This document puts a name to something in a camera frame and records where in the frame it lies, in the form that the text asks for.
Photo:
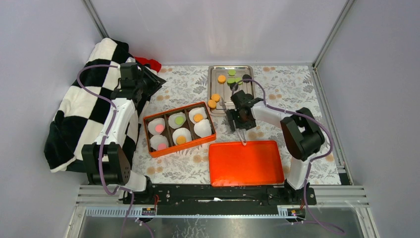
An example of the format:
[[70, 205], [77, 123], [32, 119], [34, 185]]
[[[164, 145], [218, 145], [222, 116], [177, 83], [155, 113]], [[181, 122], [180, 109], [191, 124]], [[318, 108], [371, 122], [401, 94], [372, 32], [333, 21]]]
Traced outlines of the pink cookie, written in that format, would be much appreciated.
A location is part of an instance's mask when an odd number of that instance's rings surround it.
[[164, 149], [166, 149], [167, 148], [167, 144], [165, 144], [165, 143], [160, 143], [158, 146], [157, 146], [157, 150], [158, 151], [160, 151], [160, 150], [164, 150]]
[[164, 131], [164, 129], [165, 129], [165, 126], [163, 124], [157, 124], [155, 126], [155, 131], [158, 134], [162, 133]]

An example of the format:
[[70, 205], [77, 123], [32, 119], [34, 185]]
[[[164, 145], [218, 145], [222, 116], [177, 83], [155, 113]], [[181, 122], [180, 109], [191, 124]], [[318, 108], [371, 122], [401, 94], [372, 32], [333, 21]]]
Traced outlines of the orange cookie tin box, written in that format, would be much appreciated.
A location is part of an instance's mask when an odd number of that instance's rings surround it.
[[[212, 135], [211, 136], [200, 138], [194, 132], [194, 125], [195, 124], [193, 124], [190, 121], [188, 113], [191, 109], [197, 108], [197, 107], [204, 107], [206, 109], [207, 116], [208, 116], [207, 119], [210, 121], [210, 125], [211, 125], [211, 128], [212, 128]], [[172, 134], [175, 131], [175, 129], [172, 129], [168, 124], [168, 117], [170, 115], [172, 115], [174, 113], [178, 113], [178, 112], [183, 112], [185, 114], [186, 121], [181, 127], [187, 128], [190, 131], [191, 136], [192, 136], [192, 141], [187, 142], [187, 143], [182, 144], [182, 145], [175, 145], [174, 144], [173, 139], [172, 139]], [[150, 134], [149, 131], [148, 131], [148, 123], [150, 121], [152, 121], [153, 119], [156, 119], [156, 118], [164, 118], [164, 120], [165, 120], [165, 130], [161, 135], [165, 136], [167, 138], [168, 142], [169, 142], [169, 147], [164, 149], [164, 150], [160, 150], [160, 151], [156, 151], [156, 150], [151, 148], [150, 138], [153, 135]], [[148, 151], [149, 151], [149, 154], [153, 158], [168, 155], [168, 154], [171, 154], [171, 153], [176, 153], [176, 152], [179, 152], [179, 151], [182, 151], [182, 150], [185, 150], [185, 149], [189, 149], [191, 147], [196, 147], [196, 146], [208, 143], [208, 142], [212, 142], [216, 139], [216, 131], [215, 131], [213, 122], [211, 120], [211, 116], [209, 114], [209, 110], [207, 109], [205, 102], [198, 102], [198, 103], [190, 104], [190, 105], [187, 105], [187, 106], [182, 106], [182, 107], [179, 107], [179, 108], [176, 108], [176, 109], [172, 109], [172, 110], [168, 110], [168, 111], [164, 111], [164, 112], [161, 112], [161, 113], [157, 113], [157, 114], [154, 114], [154, 115], [144, 117], [143, 123], [144, 123], [144, 127], [145, 127], [146, 141], [147, 141], [147, 144], [148, 144]]]

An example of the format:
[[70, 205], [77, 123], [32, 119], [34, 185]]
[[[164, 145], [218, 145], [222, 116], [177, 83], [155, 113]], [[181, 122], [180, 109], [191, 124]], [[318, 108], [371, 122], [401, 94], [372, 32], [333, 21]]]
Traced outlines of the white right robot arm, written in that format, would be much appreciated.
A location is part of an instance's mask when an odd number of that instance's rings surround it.
[[242, 90], [232, 94], [231, 102], [234, 108], [228, 109], [225, 101], [220, 99], [232, 132], [254, 128], [258, 120], [282, 130], [286, 148], [292, 156], [284, 198], [290, 204], [297, 204], [304, 197], [302, 188], [307, 183], [310, 159], [315, 157], [325, 143], [319, 123], [308, 108], [295, 112], [276, 109], [264, 99], [255, 98]]

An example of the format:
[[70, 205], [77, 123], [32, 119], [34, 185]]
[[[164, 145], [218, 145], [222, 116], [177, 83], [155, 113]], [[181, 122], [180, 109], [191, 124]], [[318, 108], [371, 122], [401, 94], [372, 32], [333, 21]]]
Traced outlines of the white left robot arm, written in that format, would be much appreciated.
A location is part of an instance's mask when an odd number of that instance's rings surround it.
[[113, 193], [108, 185], [114, 185], [116, 190], [135, 192], [135, 198], [147, 204], [152, 201], [154, 191], [147, 186], [146, 176], [131, 170], [128, 157], [123, 151], [123, 143], [129, 126], [139, 125], [140, 101], [157, 92], [166, 81], [138, 62], [122, 63], [117, 66], [120, 72], [117, 87], [111, 97], [107, 98], [89, 90], [81, 82], [81, 74], [95, 67], [99, 65], [80, 70], [77, 82], [86, 92], [109, 103], [110, 110], [98, 137], [92, 144], [85, 144], [81, 150], [88, 181], [90, 184], [102, 185], [109, 195]]

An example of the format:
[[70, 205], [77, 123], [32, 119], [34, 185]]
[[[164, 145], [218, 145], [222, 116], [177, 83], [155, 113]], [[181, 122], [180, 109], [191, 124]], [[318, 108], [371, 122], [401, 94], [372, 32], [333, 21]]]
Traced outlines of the steel tongs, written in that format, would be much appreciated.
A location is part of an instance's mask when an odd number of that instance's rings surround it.
[[247, 140], [246, 140], [246, 137], [245, 137], [244, 130], [236, 128], [235, 121], [234, 121], [234, 118], [233, 118], [233, 114], [232, 114], [232, 112], [230, 112], [230, 110], [227, 109], [227, 107], [225, 105], [225, 101], [222, 97], [220, 98], [220, 104], [223, 108], [223, 111], [226, 114], [229, 129], [231, 130], [232, 133], [235, 133], [238, 136], [242, 145], [244, 145], [244, 146], [247, 145]]

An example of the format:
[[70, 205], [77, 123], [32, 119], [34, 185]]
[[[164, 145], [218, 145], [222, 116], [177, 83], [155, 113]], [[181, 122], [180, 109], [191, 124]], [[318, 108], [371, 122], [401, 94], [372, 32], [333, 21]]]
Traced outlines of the stainless steel tray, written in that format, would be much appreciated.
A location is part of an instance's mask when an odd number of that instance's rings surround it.
[[[235, 76], [229, 76], [228, 70], [234, 69], [236, 70]], [[217, 78], [219, 75], [228, 77], [235, 77], [236, 81], [242, 79], [244, 74], [248, 74], [254, 78], [253, 68], [249, 65], [214, 65], [210, 66], [208, 70], [208, 100], [211, 99], [212, 94], [219, 94], [225, 101], [225, 105], [227, 109], [234, 109], [234, 103], [231, 101], [230, 97], [232, 94], [232, 90], [230, 89], [229, 85], [225, 82], [223, 84], [218, 83]], [[220, 101], [216, 103], [215, 108], [209, 108], [210, 114], [215, 117], [223, 117], [225, 116], [225, 112], [220, 104]]]

